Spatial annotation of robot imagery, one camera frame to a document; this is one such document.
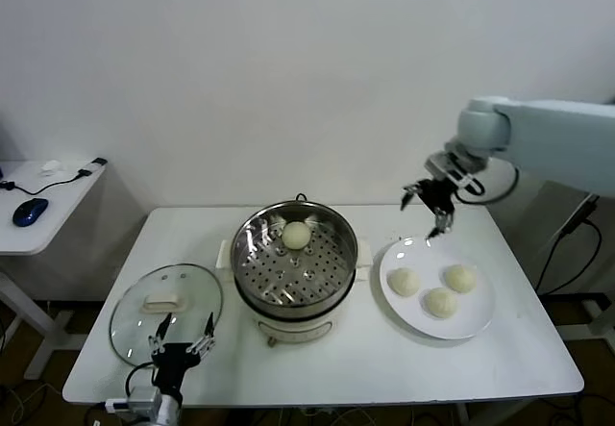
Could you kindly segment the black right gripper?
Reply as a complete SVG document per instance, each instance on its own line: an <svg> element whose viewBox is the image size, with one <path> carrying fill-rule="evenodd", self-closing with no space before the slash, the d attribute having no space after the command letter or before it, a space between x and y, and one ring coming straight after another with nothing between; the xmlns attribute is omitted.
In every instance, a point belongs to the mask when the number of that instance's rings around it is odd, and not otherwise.
<svg viewBox="0 0 615 426"><path fill-rule="evenodd" d="M453 196L456 184L450 180L424 179L403 187L401 209L418 197L434 213L434 227L427 238L436 238L449 233L453 226L455 207Z"/></svg>

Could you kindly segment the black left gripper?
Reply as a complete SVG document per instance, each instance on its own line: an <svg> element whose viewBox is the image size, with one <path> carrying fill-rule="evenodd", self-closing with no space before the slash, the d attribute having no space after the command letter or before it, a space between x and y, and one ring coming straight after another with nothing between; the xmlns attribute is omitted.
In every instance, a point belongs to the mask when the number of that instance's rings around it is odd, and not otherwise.
<svg viewBox="0 0 615 426"><path fill-rule="evenodd" d="M156 332L148 337L148 344L157 369L154 385L162 394L180 395L187 371L197 366L198 357L203 359L215 345L214 315L209 314L203 335L194 343L165 343L162 347L171 320L172 314L168 313L158 325Z"/></svg>

